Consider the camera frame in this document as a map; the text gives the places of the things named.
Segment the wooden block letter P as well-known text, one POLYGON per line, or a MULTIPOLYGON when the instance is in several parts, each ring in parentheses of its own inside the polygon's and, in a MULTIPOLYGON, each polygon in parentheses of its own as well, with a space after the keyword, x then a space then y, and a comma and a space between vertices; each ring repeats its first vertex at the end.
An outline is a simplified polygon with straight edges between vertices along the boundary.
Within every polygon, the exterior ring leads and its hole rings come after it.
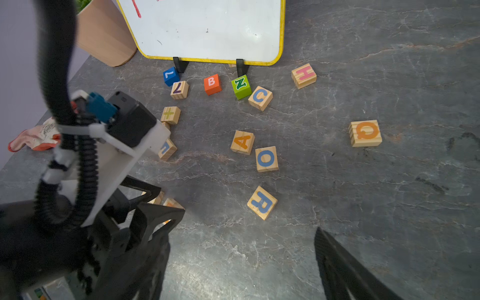
POLYGON ((161 205, 164 196, 165 196, 165 192, 164 192, 164 191, 161 191, 157 197, 152 198, 152 199, 149 201, 149 204, 161 205))

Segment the wooden block orange A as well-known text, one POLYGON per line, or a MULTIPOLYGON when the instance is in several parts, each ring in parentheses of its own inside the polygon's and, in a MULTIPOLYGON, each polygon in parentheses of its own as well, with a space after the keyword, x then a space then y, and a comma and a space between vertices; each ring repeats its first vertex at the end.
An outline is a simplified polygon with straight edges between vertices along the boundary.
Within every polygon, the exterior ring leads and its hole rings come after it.
POLYGON ((255 142, 255 135, 252 132, 236 130, 231 144, 231 150, 235 153, 250 155, 255 142))

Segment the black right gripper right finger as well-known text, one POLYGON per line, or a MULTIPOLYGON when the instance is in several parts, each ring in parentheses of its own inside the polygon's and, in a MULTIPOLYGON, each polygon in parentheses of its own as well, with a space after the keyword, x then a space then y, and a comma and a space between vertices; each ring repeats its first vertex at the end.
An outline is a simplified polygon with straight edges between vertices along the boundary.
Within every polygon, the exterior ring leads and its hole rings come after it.
POLYGON ((317 228, 314 249, 328 300, 399 300, 327 231, 317 228))

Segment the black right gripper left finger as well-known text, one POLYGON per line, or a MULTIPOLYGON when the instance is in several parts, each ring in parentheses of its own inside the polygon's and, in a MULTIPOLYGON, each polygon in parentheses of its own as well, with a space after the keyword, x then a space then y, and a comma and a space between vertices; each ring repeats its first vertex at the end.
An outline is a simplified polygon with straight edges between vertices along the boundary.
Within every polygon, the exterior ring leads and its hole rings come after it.
POLYGON ((142 242, 131 231, 88 231, 86 264, 92 267, 87 300, 158 300, 170 258, 169 233, 142 242))

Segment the wooden block blue R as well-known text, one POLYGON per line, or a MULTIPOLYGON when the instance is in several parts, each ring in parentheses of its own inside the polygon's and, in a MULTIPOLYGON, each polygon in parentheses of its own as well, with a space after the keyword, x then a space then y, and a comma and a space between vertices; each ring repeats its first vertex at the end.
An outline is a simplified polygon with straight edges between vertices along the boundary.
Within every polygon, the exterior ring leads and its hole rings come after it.
POLYGON ((278 200, 273 195, 258 186, 247 202, 247 206, 265 221, 277 203, 278 200))

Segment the wooden block orange E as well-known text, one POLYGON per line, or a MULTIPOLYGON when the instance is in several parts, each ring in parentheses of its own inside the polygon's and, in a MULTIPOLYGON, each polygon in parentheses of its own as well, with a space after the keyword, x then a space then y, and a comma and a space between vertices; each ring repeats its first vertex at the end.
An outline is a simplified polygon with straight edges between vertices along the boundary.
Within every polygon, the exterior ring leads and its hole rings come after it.
POLYGON ((185 210, 185 208, 173 198, 167 198, 167 200, 163 203, 163 206, 185 210))

